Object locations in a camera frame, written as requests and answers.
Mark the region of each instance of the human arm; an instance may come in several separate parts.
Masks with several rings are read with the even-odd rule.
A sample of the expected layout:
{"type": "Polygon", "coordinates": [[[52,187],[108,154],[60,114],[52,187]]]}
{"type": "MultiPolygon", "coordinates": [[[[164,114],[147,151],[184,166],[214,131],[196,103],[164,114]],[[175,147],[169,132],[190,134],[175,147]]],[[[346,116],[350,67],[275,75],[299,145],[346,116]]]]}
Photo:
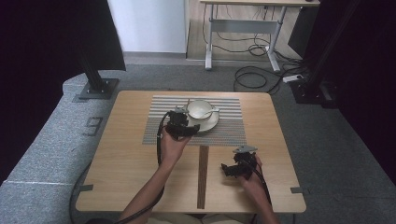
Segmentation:
{"type": "MultiPolygon", "coordinates": [[[[257,161],[256,169],[260,172],[262,169],[262,161],[257,154],[255,155],[257,161]]],[[[244,188],[247,196],[256,205],[262,216],[264,224],[279,224],[279,219],[274,213],[272,205],[268,202],[267,195],[262,187],[262,182],[256,174],[252,174],[249,179],[244,176],[238,176],[237,179],[244,188]]]]}
{"type": "MultiPolygon", "coordinates": [[[[124,211],[121,213],[120,220],[142,210],[157,198],[169,175],[172,173],[177,161],[180,159],[184,146],[187,145],[190,139],[190,137],[184,137],[181,140],[175,140],[165,129],[163,129],[163,138],[161,139],[162,162],[151,179],[137,192],[134,198],[126,206],[124,211]]],[[[152,209],[148,210],[142,216],[128,223],[146,223],[151,214],[151,210],[152,209]]]]}

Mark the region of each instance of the striped placemat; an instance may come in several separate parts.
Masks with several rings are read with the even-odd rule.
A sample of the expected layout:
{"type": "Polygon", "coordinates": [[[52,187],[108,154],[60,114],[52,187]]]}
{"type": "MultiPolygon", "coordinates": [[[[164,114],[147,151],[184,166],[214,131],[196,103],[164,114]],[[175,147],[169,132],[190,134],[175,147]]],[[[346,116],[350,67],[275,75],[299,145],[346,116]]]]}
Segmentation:
{"type": "Polygon", "coordinates": [[[240,147],[247,144],[238,98],[175,95],[154,95],[152,97],[143,144],[155,145],[157,143],[158,125],[163,115],[169,110],[174,110],[176,106],[186,105],[189,99],[191,102],[205,100],[220,109],[218,124],[207,132],[196,134],[190,140],[189,145],[240,147]]]}

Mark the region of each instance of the white teacup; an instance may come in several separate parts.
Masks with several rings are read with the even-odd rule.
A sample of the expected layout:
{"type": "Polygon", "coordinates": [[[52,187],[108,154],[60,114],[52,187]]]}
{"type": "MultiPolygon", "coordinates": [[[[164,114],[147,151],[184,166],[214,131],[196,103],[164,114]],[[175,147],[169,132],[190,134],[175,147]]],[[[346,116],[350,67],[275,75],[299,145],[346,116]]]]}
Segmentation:
{"type": "Polygon", "coordinates": [[[209,119],[213,113],[213,106],[204,100],[190,102],[187,109],[189,110],[189,116],[193,119],[209,119]]]}

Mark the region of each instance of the wooden table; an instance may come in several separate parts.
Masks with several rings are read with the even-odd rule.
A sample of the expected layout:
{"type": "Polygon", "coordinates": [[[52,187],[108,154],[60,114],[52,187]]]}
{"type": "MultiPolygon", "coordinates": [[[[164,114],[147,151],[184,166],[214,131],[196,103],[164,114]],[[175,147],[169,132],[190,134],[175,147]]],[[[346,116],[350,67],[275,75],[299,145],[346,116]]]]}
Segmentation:
{"type": "Polygon", "coordinates": [[[200,0],[201,3],[210,5],[209,38],[206,44],[205,69],[212,69],[212,32],[245,33],[245,34],[270,34],[273,35],[271,43],[265,49],[275,72],[280,68],[277,64],[274,49],[287,7],[318,7],[319,0],[200,0]],[[213,17],[214,5],[240,5],[240,6],[274,6],[282,7],[277,21],[243,21],[220,20],[213,17]]]}
{"type": "MultiPolygon", "coordinates": [[[[79,211],[122,211],[157,169],[156,146],[142,144],[154,95],[238,99],[246,141],[258,148],[275,212],[302,213],[305,210],[303,195],[290,191],[290,188],[299,187],[299,182],[270,95],[253,92],[121,91],[84,182],[84,185],[93,185],[93,189],[79,194],[79,211]]],[[[221,163],[234,164],[234,149],[236,147],[209,146],[205,209],[198,209],[199,146],[189,143],[165,186],[163,198],[153,211],[255,213],[255,207],[239,182],[226,177],[220,169],[221,163]]]]}

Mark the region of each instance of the white wall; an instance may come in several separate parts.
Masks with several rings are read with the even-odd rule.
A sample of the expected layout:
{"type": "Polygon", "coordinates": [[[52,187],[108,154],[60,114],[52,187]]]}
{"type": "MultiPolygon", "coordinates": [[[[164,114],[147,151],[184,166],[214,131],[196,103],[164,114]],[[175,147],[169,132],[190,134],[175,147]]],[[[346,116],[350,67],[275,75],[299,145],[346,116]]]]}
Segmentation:
{"type": "Polygon", "coordinates": [[[107,2],[122,51],[187,52],[188,0],[107,2]]]}

